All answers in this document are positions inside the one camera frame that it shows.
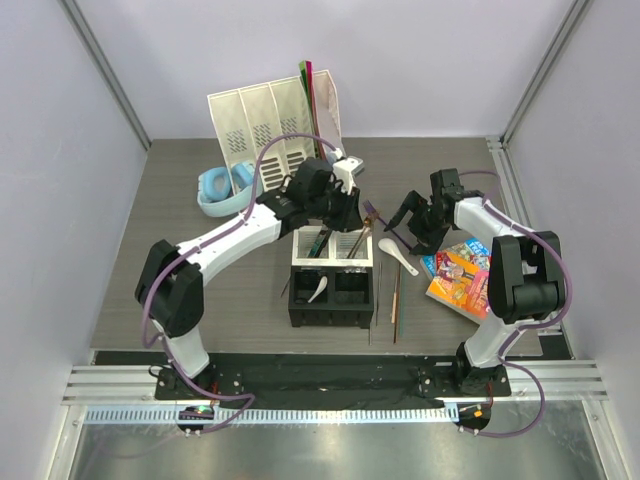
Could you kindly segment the silver metal fork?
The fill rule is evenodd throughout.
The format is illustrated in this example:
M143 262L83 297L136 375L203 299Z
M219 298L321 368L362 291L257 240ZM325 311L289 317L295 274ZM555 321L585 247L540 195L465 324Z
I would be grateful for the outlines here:
M362 229L354 245L349 251L349 254L347 256L348 259L364 259L367 257L367 241L371 236L371 233L372 229L368 226L365 226Z

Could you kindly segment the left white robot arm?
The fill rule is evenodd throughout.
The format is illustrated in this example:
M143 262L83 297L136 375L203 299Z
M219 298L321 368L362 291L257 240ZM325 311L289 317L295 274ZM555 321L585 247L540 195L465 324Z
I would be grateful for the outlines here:
M355 177L362 167L355 157L334 164L308 158L283 184L257 196L237 219L179 245L161 240L151 247L134 296L143 319L153 322L163 337L180 371L178 386L187 396L203 398L213 385L198 327L208 282L250 252L312 220L335 232L361 229Z

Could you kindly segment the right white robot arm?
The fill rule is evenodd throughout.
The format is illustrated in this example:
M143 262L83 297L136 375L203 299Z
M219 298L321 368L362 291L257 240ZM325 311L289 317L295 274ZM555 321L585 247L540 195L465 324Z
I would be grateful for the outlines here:
M457 169L431 174L431 194L409 191L387 230L405 221L417 243L415 255L433 255L452 229L464 230L486 247L489 312L460 344L451 367L454 388L478 395L500 379L510 348L529 330L557 324L572 300L572 284L552 231L535 231L500 212L488 195L466 189Z

